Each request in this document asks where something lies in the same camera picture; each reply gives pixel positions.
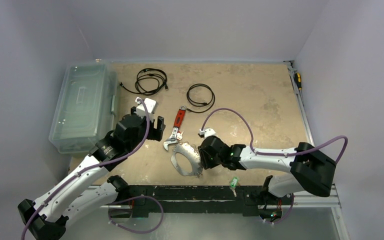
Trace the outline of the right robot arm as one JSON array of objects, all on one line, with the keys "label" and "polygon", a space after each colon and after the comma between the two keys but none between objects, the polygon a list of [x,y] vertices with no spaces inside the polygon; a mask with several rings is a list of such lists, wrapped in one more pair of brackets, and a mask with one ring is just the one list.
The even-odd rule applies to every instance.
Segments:
[{"label": "right robot arm", "polygon": [[228,146],[209,136],[198,146],[204,169],[222,166],[231,171],[266,169],[283,172],[268,176],[260,196],[268,204],[287,194],[306,191],[318,197],[331,194],[336,162],[307,142],[287,149],[252,149],[244,144]]}]

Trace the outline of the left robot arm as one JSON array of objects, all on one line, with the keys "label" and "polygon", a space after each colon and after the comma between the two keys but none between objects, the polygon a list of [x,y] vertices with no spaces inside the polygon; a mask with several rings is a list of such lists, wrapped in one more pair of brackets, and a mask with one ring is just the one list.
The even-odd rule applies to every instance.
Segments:
[{"label": "left robot arm", "polygon": [[70,225],[96,208],[147,199],[133,195],[131,185],[119,175],[110,176],[95,191],[88,187],[136,153],[145,141],[162,140],[165,119],[152,116],[136,111],[123,116],[62,181],[35,200],[21,201],[17,206],[24,223],[20,238],[31,233],[36,240],[59,240]]}]

